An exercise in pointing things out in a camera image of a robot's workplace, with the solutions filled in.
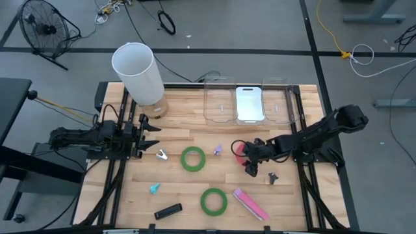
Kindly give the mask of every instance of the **black marker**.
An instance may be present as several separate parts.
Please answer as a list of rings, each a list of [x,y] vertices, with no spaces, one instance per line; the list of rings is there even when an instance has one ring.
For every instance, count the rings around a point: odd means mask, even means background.
[[[166,218],[167,216],[173,215],[174,213],[178,213],[180,211],[182,211],[182,205],[178,203],[161,211],[157,211],[155,213],[155,218],[156,220],[160,220],[161,218]]]

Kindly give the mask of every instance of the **green masking tape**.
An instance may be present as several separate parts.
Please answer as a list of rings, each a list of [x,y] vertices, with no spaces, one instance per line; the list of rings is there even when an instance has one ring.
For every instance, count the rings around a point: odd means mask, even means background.
[[[216,193],[216,194],[220,195],[221,198],[222,198],[222,206],[217,211],[212,211],[212,210],[208,209],[207,205],[205,204],[205,200],[207,199],[207,196],[212,194],[212,193]],[[219,188],[208,188],[205,192],[203,192],[203,194],[201,196],[201,208],[205,212],[205,214],[207,214],[209,216],[221,215],[222,213],[224,213],[224,211],[226,211],[227,204],[228,203],[227,203],[226,194],[224,192],[222,192],[222,190],[220,190]]]
[[[196,153],[200,154],[201,161],[198,165],[189,166],[187,164],[187,155],[190,152],[196,152]],[[198,148],[196,146],[188,147],[182,152],[181,164],[182,164],[182,166],[185,170],[187,170],[189,172],[197,172],[197,171],[201,170],[203,168],[203,166],[205,165],[205,154],[203,153],[201,148]]]

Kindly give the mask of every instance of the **gray concrete floor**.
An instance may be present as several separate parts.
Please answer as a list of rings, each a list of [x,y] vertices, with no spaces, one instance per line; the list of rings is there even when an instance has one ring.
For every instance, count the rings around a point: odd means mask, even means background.
[[[0,31],[5,31],[19,4],[15,0],[0,1]],[[67,18],[80,26],[83,35],[94,28],[93,0],[50,0]],[[319,51],[336,51],[331,37],[321,29],[315,18],[316,0],[307,0],[315,40]],[[152,13],[157,2],[144,3]],[[155,22],[139,4],[130,9],[133,20],[145,41],[154,48],[222,48],[222,49],[292,49],[309,50],[309,42],[298,1],[290,0],[170,0],[163,1],[165,10],[177,25],[177,34],[169,36],[156,30]],[[342,22],[342,15],[362,12],[371,6],[322,0],[320,15],[335,33],[341,47],[351,50],[366,43],[377,52],[390,51],[393,41],[415,22],[416,4],[412,0],[397,1],[391,12],[407,14],[401,25],[356,25]],[[126,42],[137,42],[133,28],[122,8],[108,22],[97,27],[96,34],[80,40],[74,47],[117,48]],[[415,52],[416,44],[406,51]],[[17,25],[7,47],[28,47]],[[40,96],[57,103],[94,112],[94,93],[98,82],[117,80],[111,68],[111,53],[67,53],[58,61],[70,70],[57,66],[30,53],[0,53],[0,76],[27,78]],[[236,77],[243,83],[260,83],[264,77],[286,77],[296,84],[318,84],[312,57],[283,55],[184,55],[158,54],[161,61],[176,72],[196,79],[209,70]],[[347,60],[320,57],[333,107],[354,103],[369,117],[364,131],[341,135],[348,176],[352,187],[357,217],[362,230],[384,233],[412,233],[416,211],[415,168],[389,132],[388,112],[376,110],[375,99],[388,98],[401,77],[412,64],[380,76],[364,79],[354,74]],[[408,58],[375,58],[371,66],[359,68],[374,73]],[[161,68],[164,81],[181,81]],[[398,97],[412,97],[416,85],[411,74],[397,92]],[[416,155],[416,139],[412,110],[394,110],[393,129],[412,155]],[[37,103],[26,101],[5,145],[31,151],[35,142],[46,142],[49,132],[59,126],[84,128]],[[0,185],[0,212],[11,196],[15,181]],[[25,224],[0,221],[0,231],[23,231],[39,228],[53,219],[70,203],[68,196],[26,195],[18,211],[27,216]],[[70,215],[62,217],[55,227],[67,226]]]

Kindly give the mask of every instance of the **white bin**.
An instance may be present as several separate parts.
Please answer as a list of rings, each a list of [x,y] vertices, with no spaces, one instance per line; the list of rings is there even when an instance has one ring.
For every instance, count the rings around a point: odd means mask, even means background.
[[[112,68],[138,105],[153,105],[163,97],[164,87],[151,49],[127,43],[114,52]]]

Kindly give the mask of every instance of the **transparent plastic bin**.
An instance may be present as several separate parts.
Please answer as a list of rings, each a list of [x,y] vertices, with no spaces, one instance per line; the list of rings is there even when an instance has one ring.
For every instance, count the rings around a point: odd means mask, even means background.
[[[207,77],[204,82],[203,116],[208,125],[234,125],[237,119],[232,77]]]
[[[262,85],[264,125],[291,124],[299,120],[293,85],[284,78],[265,78]]]

